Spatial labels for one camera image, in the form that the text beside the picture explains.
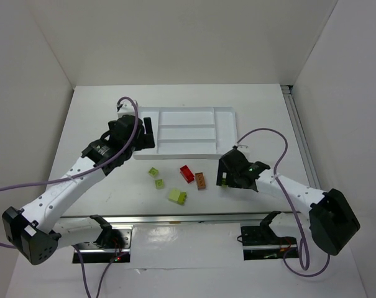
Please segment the orange lego brick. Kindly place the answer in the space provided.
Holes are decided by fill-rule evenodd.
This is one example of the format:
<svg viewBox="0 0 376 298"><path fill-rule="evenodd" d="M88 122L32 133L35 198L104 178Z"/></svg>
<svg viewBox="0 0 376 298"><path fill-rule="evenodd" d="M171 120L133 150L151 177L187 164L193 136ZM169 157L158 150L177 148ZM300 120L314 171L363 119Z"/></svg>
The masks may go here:
<svg viewBox="0 0 376 298"><path fill-rule="evenodd" d="M197 189L199 191L206 189L206 181L205 181L204 174L202 172L195 173L195 181L196 181Z"/></svg>

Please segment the lime green square lego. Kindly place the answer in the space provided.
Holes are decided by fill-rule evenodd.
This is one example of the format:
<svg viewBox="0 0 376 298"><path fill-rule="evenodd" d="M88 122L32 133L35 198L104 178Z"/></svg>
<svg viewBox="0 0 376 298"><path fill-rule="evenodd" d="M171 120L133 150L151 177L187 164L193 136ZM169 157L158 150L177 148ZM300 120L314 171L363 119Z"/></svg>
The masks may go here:
<svg viewBox="0 0 376 298"><path fill-rule="evenodd" d="M148 171L148 174L149 174L151 177L156 178L156 177L158 176L158 174L159 174L159 171L158 171L156 168L151 167L151 168L149 169L149 171Z"/></svg>
<svg viewBox="0 0 376 298"><path fill-rule="evenodd" d="M163 189L165 187L163 179L156 179L155 180L155 188L156 189Z"/></svg>

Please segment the dark green square lego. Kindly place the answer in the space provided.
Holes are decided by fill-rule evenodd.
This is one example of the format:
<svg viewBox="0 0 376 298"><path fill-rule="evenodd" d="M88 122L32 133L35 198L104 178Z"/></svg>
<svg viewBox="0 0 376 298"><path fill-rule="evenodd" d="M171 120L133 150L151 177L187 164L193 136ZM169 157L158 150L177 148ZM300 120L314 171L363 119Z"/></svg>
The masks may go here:
<svg viewBox="0 0 376 298"><path fill-rule="evenodd" d="M228 184L227 184L227 174L226 173L222 174L221 187L224 187L224 188L228 187Z"/></svg>

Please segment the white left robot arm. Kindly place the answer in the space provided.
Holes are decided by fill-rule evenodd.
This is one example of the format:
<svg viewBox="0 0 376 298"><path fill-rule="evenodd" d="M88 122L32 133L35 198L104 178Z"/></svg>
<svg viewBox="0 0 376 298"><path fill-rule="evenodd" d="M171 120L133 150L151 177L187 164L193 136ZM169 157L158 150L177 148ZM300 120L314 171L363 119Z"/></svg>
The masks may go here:
<svg viewBox="0 0 376 298"><path fill-rule="evenodd" d="M155 146L148 117L124 115L110 121L108 126L101 138L83 150L63 182L49 187L21 209L9 207L2 214L7 239L32 265L43 263L66 246L94 243L100 248L110 248L122 242L121 234L100 215L60 219L89 188L122 166L133 152Z"/></svg>

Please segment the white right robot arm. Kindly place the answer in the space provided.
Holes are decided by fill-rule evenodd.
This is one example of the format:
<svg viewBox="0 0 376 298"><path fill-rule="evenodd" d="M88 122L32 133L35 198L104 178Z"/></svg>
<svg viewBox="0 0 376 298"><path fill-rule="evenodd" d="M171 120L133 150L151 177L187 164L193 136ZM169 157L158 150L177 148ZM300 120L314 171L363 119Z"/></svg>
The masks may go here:
<svg viewBox="0 0 376 298"><path fill-rule="evenodd" d="M326 192L298 183L275 172L263 162L250 162L236 147L219 159L216 184L251 189L274 198L289 198L298 212L309 220L314 243L336 256L359 231L360 223L345 195Z"/></svg>

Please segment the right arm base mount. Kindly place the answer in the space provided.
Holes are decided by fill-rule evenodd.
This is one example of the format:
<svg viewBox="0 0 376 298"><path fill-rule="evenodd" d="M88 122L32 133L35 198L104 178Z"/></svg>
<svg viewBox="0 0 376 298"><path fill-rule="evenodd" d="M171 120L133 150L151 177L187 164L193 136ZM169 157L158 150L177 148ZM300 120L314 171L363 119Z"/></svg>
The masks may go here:
<svg viewBox="0 0 376 298"><path fill-rule="evenodd" d="M276 216L281 214L273 211L257 225L241 226L241 234L236 240L242 244L244 261L282 259L290 250L287 258L299 258L296 238L276 236L270 228Z"/></svg>

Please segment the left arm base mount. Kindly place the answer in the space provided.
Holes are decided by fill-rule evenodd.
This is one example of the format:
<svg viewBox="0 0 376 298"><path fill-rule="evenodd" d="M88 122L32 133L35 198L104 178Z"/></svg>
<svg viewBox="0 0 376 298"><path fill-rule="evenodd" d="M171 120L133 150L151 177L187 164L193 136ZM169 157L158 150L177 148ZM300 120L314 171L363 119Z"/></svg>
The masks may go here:
<svg viewBox="0 0 376 298"><path fill-rule="evenodd" d="M114 227L99 215L92 215L102 228L93 242L77 244L84 264L129 263L131 260L132 227Z"/></svg>

